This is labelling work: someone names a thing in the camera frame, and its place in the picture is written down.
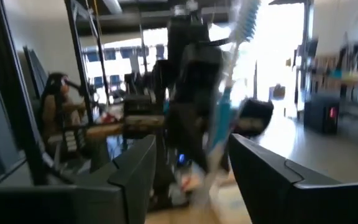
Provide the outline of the blue toothbrush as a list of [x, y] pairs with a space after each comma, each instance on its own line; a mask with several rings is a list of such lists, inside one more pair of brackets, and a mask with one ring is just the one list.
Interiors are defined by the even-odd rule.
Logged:
[[250, 42], [254, 38], [260, 5], [261, 0], [238, 0], [237, 8], [231, 14], [234, 25], [227, 38], [231, 48], [223, 58], [219, 83], [216, 85], [215, 99], [213, 101], [213, 114], [209, 119], [209, 138], [206, 150], [209, 171], [204, 175], [200, 187], [193, 192], [191, 204], [195, 207], [201, 208], [208, 204], [209, 191], [220, 170], [220, 163], [227, 140], [245, 103], [242, 101], [237, 111], [232, 109], [231, 92], [235, 83], [232, 75], [239, 57], [241, 44]]

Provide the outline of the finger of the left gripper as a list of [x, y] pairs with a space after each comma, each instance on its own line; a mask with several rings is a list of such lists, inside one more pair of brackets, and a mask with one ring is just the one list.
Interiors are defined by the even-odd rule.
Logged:
[[271, 101], [248, 99], [237, 121], [234, 133], [247, 138], [260, 136], [269, 125], [274, 105]]
[[148, 96], [127, 96], [124, 99], [126, 139], [142, 139], [149, 134], [161, 134], [163, 147], [174, 148], [185, 159], [209, 171], [202, 147], [201, 130], [195, 107], [188, 103], [163, 101], [153, 103]]

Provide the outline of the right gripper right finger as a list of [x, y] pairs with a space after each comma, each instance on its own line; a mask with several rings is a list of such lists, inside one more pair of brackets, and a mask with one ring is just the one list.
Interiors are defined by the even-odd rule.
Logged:
[[340, 183], [238, 134], [227, 147], [252, 224], [358, 224], [358, 183]]

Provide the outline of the wooden top office desk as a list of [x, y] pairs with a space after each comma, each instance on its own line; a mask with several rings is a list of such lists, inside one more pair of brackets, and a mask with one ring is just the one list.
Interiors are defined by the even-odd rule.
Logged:
[[297, 72], [306, 72], [311, 76], [310, 93], [319, 90], [339, 90], [341, 85], [350, 87], [358, 86], [358, 70], [322, 70], [317, 68], [296, 68]]

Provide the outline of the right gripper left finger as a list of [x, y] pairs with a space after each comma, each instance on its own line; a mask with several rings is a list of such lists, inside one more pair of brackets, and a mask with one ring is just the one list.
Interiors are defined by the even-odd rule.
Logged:
[[148, 135], [74, 185], [0, 187], [0, 224], [144, 224], [156, 157]]

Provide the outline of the cardboard box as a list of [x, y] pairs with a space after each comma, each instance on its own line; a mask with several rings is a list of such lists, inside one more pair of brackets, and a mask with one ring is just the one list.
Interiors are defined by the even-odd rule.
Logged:
[[282, 100], [285, 97], [286, 88], [281, 84], [276, 84], [269, 88], [269, 100]]

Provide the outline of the person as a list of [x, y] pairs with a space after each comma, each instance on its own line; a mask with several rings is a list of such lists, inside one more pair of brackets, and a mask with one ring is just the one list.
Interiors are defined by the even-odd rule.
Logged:
[[86, 112], [86, 105], [74, 103], [69, 96], [69, 88], [73, 83], [68, 75], [61, 72], [51, 73], [40, 99], [39, 129], [45, 144], [46, 151], [54, 155], [56, 143], [50, 138], [60, 135], [63, 126], [76, 126], [81, 124], [81, 117]]

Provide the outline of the wooden workbench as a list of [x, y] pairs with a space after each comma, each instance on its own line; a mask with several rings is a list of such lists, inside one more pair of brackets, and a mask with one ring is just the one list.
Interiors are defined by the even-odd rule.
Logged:
[[121, 134], [123, 125], [121, 123], [95, 124], [85, 127], [87, 138], [101, 139], [108, 136]]

